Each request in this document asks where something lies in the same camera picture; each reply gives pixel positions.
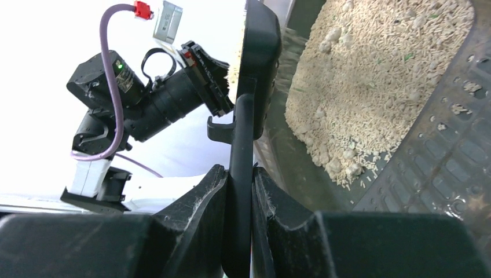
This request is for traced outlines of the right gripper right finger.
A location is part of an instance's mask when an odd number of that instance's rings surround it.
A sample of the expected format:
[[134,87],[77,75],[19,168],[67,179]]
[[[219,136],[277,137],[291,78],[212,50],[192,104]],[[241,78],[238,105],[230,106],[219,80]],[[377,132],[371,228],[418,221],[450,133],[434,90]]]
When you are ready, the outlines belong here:
[[263,167],[252,184],[255,277],[489,277],[459,221],[436,214],[310,211]]

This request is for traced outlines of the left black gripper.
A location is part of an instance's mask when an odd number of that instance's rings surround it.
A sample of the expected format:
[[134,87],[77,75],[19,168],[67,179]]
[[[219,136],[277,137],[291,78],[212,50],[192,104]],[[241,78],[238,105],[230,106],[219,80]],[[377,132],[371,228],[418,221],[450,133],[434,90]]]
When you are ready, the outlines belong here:
[[228,96],[229,64],[211,57],[194,41],[188,41],[181,47],[180,54],[186,64],[185,72],[212,116],[221,117],[231,112],[234,104]]

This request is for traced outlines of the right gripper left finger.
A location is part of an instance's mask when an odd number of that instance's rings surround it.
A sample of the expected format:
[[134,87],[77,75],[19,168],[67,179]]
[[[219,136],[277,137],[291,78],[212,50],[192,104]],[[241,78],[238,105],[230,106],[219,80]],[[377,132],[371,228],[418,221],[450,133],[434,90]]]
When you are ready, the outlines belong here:
[[2,277],[222,277],[227,173],[216,164],[156,214],[11,214]]

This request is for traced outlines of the black slotted litter scoop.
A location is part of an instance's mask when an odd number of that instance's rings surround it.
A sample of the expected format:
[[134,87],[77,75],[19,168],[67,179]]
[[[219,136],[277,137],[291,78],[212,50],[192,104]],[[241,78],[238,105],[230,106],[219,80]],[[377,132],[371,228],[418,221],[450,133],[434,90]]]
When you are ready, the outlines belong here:
[[233,123],[207,123],[209,139],[231,145],[221,250],[227,277],[249,277],[253,142],[262,136],[282,50],[277,15],[247,1]]

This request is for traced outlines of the dark plastic litter tray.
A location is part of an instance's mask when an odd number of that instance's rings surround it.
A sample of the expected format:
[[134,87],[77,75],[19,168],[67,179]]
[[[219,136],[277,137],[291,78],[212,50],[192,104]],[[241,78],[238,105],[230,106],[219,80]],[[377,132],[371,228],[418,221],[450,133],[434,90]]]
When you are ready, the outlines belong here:
[[422,113],[389,161],[343,188],[331,181],[285,121],[286,91],[302,42],[285,40],[280,71],[255,155],[277,185],[312,211],[439,213],[464,221],[490,250],[490,2],[475,20]]

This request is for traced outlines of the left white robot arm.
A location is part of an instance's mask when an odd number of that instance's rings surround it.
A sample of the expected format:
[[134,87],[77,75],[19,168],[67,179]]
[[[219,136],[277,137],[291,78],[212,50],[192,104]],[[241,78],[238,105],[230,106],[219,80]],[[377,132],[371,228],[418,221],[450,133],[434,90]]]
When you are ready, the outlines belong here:
[[72,140],[77,164],[74,180],[60,200],[93,213],[113,214],[135,209],[125,199],[129,171],[112,166],[132,149],[129,138],[145,142],[200,106],[212,116],[233,109],[228,97],[229,65],[212,58],[189,41],[180,50],[155,47],[151,55],[171,58],[168,73],[142,82],[116,52],[97,54],[79,64],[67,89],[87,106]]

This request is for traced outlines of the beige cat litter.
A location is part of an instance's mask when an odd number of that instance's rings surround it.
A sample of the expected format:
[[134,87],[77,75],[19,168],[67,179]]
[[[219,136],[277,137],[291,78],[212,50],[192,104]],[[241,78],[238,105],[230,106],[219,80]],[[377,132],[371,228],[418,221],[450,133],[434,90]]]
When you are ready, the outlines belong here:
[[326,1],[307,39],[284,30],[285,121],[344,189],[390,160],[474,21],[471,1]]

